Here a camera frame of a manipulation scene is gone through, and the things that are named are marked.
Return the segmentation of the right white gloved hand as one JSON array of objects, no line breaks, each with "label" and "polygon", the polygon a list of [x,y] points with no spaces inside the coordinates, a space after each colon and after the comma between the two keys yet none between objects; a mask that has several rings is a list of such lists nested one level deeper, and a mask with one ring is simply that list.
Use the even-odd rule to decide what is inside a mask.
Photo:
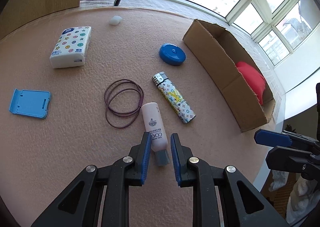
[{"label": "right white gloved hand", "polygon": [[319,203],[319,182],[300,173],[271,171],[270,192],[276,211],[290,226],[301,226]]}]

